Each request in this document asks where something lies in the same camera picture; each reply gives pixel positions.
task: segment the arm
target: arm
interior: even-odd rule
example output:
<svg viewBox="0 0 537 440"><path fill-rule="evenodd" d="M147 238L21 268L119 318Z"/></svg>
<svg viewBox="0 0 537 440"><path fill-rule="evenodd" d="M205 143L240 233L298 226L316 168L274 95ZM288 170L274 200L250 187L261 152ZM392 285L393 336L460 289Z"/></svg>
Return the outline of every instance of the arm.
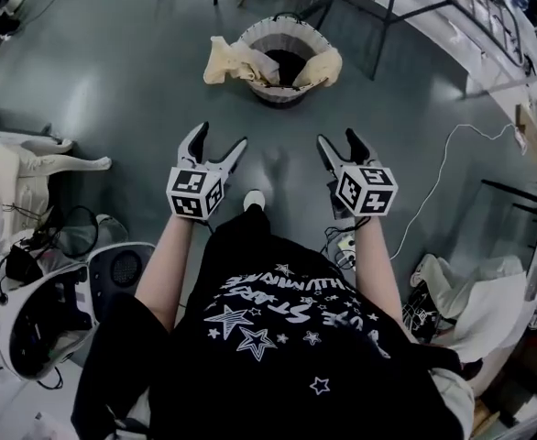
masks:
<svg viewBox="0 0 537 440"><path fill-rule="evenodd" d="M192 232L192 220L171 216L135 294L167 331L175 324Z"/></svg>
<svg viewBox="0 0 537 440"><path fill-rule="evenodd" d="M378 217L356 231L356 287L402 326L399 289Z"/></svg>

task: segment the electronic device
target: electronic device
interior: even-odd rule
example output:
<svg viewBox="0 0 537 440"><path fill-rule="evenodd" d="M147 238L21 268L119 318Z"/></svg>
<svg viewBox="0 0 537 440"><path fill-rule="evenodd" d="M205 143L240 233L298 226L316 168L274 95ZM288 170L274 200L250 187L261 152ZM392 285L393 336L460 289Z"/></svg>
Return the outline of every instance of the electronic device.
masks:
<svg viewBox="0 0 537 440"><path fill-rule="evenodd" d="M112 297L133 294L154 245L122 243L10 291L0 304L0 357L23 380L40 380L83 345Z"/></svg>

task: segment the cream fabric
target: cream fabric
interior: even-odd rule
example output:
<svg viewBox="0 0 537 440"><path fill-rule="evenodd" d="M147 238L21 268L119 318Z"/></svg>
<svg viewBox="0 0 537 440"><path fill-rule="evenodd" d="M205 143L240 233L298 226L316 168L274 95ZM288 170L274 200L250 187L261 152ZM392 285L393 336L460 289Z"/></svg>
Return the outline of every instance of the cream fabric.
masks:
<svg viewBox="0 0 537 440"><path fill-rule="evenodd" d="M342 57L338 49L331 48L310 58L301 73L297 75L293 86L319 83L324 78L323 86L331 86L337 82L341 70Z"/></svg>
<svg viewBox="0 0 537 440"><path fill-rule="evenodd" d="M453 331L432 342L455 350L463 363L499 347L519 319L527 277L516 256L486 259L455 281L447 262L428 255L421 275L440 314L457 319Z"/></svg>
<svg viewBox="0 0 537 440"><path fill-rule="evenodd" d="M220 36L212 36L212 52L203 73L207 84L223 83L226 74L242 80L266 80L279 84L279 64L242 41L231 46Z"/></svg>

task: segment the beige cloth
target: beige cloth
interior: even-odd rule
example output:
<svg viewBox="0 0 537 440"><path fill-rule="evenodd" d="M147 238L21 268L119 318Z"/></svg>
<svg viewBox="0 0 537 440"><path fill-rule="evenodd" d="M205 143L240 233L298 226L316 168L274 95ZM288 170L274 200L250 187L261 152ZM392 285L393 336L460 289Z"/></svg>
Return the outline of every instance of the beige cloth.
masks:
<svg viewBox="0 0 537 440"><path fill-rule="evenodd" d="M323 86L331 86L338 80L342 70L342 57L338 49L331 48L326 52L311 57L293 82L293 86L305 86L326 79Z"/></svg>
<svg viewBox="0 0 537 440"><path fill-rule="evenodd" d="M279 84L279 64L242 41L231 46L220 36L212 36L212 52L203 73L207 84L223 83L225 75L242 80L266 80Z"/></svg>

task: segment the foot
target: foot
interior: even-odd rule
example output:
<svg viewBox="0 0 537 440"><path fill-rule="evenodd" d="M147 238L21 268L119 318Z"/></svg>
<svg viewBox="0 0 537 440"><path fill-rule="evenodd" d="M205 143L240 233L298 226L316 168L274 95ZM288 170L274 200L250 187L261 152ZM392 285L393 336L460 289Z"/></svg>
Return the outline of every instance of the foot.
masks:
<svg viewBox="0 0 537 440"><path fill-rule="evenodd" d="M417 287L420 283L423 282L422 271L423 271L423 266L425 265L425 261L427 260L428 256L431 256L431 255L426 254L425 256L423 256L422 261L419 263L415 271L412 273L411 278L409 279L409 284L413 288Z"/></svg>
<svg viewBox="0 0 537 440"><path fill-rule="evenodd" d="M262 210L265 210L265 194L258 189L253 189L244 198L244 211L248 210L248 207L252 204L260 205Z"/></svg>
<svg viewBox="0 0 537 440"><path fill-rule="evenodd" d="M96 166L96 169L109 170L112 166L112 159L108 157L103 157L103 158L94 160L93 164Z"/></svg>

